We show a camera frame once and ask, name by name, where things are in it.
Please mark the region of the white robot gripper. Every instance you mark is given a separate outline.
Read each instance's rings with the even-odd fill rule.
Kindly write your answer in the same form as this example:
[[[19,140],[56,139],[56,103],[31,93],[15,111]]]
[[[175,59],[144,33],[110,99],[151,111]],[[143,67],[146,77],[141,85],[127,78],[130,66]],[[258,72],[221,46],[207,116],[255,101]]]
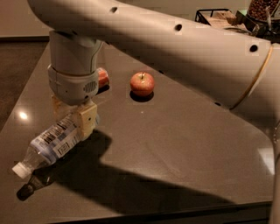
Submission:
[[[49,66],[48,77],[54,93],[52,107],[55,120],[60,121],[76,110],[74,105],[80,105],[76,111],[78,133],[80,140],[86,140],[96,126],[97,105],[88,100],[98,92],[98,73],[70,75],[59,73]]]

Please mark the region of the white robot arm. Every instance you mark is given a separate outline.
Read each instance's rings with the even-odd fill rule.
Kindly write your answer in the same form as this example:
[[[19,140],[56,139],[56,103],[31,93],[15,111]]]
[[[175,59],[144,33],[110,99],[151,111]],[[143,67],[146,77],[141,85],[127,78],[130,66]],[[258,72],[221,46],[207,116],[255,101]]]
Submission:
[[[27,0],[51,27],[50,86],[65,104],[90,100],[107,42],[229,109],[279,147],[280,45],[116,0]]]

